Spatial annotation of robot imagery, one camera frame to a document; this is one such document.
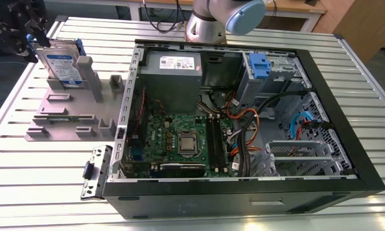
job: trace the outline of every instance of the aluminum table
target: aluminum table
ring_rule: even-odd
[[[51,38],[82,38],[100,78],[127,76],[135,39],[184,40],[148,22],[70,17]],[[307,49],[385,182],[385,92],[343,39],[330,34],[255,30],[230,44]],[[124,220],[106,201],[80,201],[94,147],[112,142],[27,142],[24,134],[47,91],[47,71],[30,64],[0,110],[0,228],[31,230],[385,230],[385,192],[316,214],[251,218]]]

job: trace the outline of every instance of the green motherboard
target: green motherboard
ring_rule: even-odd
[[[228,177],[231,170],[223,140],[231,128],[231,120],[220,118],[218,121],[222,128],[219,142],[223,147],[223,151],[219,153],[224,155],[222,158],[222,161],[226,161],[224,168],[211,167],[211,158],[215,157],[210,153],[208,118],[206,116],[152,115],[148,120],[144,149],[131,148],[135,177],[152,177],[147,171],[147,167],[154,167],[152,163],[202,164],[206,165],[204,177]]]

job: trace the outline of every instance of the gray stand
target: gray stand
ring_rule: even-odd
[[[126,81],[118,75],[100,80],[91,65],[92,58],[80,56],[80,88],[66,88],[58,79],[48,79],[51,88],[26,140],[114,141]]]

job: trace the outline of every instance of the motherboard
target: motherboard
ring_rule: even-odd
[[[131,147],[127,175],[138,178],[228,177],[231,120],[220,116],[152,115],[144,147]]]

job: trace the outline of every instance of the sticker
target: sticker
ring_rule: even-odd
[[[80,84],[83,79],[79,70],[72,66],[74,59],[70,55],[48,54],[48,63],[59,80],[66,84]]]
[[[195,70],[194,57],[163,56],[160,69]]]
[[[232,167],[231,167],[234,170],[239,170],[240,169],[240,164],[234,162],[232,163]]]
[[[239,106],[240,102],[236,99],[232,99],[231,102],[232,102],[234,105],[236,105],[236,107]]]

